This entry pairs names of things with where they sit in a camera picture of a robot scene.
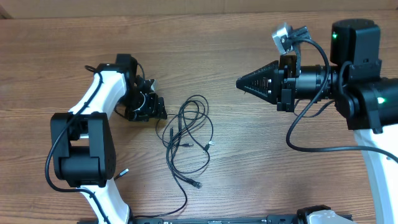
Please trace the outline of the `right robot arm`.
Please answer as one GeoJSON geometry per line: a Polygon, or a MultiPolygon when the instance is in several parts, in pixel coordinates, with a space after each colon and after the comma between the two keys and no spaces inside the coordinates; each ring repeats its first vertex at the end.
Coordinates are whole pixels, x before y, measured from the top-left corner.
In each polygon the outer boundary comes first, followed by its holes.
{"type": "Polygon", "coordinates": [[[313,44],[306,27],[282,24],[272,35],[280,59],[237,79],[242,91],[294,112],[301,100],[334,104],[354,134],[367,168],[376,221],[397,222],[397,80],[381,76],[381,30],[369,19],[331,27],[323,65],[303,66],[300,46],[313,44]]]}

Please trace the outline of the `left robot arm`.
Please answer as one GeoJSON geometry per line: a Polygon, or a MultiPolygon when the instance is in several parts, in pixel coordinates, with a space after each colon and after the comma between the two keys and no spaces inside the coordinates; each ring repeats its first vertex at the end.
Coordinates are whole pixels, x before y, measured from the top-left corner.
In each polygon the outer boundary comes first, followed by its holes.
{"type": "Polygon", "coordinates": [[[97,223],[134,223],[130,206],[121,198],[114,174],[116,150],[109,119],[118,105],[127,121],[167,119],[157,81],[137,74],[138,61],[117,54],[114,63],[87,66],[93,83],[69,111],[50,120],[52,147],[45,178],[57,192],[79,192],[97,216],[97,223]]]}

